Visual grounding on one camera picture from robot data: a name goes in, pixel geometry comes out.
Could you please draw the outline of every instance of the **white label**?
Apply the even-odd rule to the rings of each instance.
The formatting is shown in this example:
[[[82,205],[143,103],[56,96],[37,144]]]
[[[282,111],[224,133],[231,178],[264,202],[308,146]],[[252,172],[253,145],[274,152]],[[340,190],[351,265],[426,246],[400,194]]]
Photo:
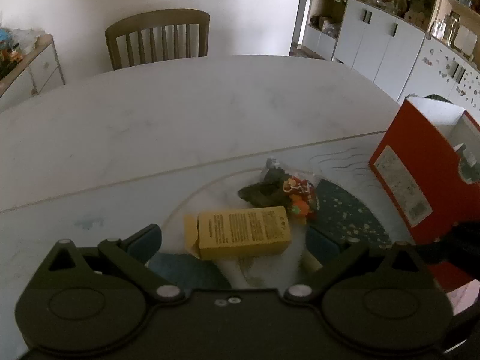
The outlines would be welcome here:
[[[385,147],[374,165],[392,191],[410,227],[415,227],[434,212],[417,182],[390,146]]]

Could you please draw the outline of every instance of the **chair backrest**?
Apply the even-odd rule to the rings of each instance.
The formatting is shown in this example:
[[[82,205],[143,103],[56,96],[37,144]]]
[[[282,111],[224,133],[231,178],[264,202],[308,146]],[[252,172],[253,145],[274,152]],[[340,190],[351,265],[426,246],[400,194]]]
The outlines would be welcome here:
[[[106,45],[109,48],[113,70],[122,68],[120,51],[117,38],[126,37],[128,62],[134,66],[134,54],[131,48],[130,34],[137,33],[138,53],[140,64],[146,63],[145,47],[143,45],[142,30],[149,30],[150,52],[152,62],[157,62],[157,47],[155,46],[154,28],[160,27],[162,31],[162,54],[163,60],[168,60],[167,33],[165,27],[173,26],[173,52],[174,59],[179,58],[179,25],[185,25],[185,56],[191,57],[191,33],[190,25],[199,25],[198,56],[206,56],[208,50],[208,30],[210,15],[207,12],[196,9],[164,9],[153,12],[140,13],[117,21],[105,31]]]

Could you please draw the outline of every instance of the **table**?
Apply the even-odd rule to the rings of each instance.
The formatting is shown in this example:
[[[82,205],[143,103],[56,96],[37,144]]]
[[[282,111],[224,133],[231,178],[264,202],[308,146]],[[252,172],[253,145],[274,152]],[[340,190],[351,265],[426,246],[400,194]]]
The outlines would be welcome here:
[[[57,239],[94,246],[158,223],[162,251],[182,252],[181,214],[237,204],[236,186],[272,154],[320,169],[369,205],[393,241],[407,238],[367,166],[397,110],[341,64],[236,56],[106,73],[1,113],[4,358],[25,349],[14,305]]]

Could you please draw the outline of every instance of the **screw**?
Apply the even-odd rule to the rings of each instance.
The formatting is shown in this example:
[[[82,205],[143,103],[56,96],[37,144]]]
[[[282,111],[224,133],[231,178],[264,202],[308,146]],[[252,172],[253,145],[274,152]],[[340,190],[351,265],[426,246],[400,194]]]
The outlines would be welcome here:
[[[177,286],[166,284],[157,288],[157,295],[162,298],[172,299],[180,295],[182,291]]]
[[[229,304],[225,299],[216,299],[214,303],[215,303],[215,306],[219,306],[219,307],[225,307]]]
[[[295,284],[289,288],[289,294],[296,298],[305,298],[313,293],[311,287],[305,284]]]
[[[231,303],[231,304],[238,304],[241,301],[242,300],[239,297],[236,297],[236,296],[232,296],[231,298],[229,298],[229,303]]]

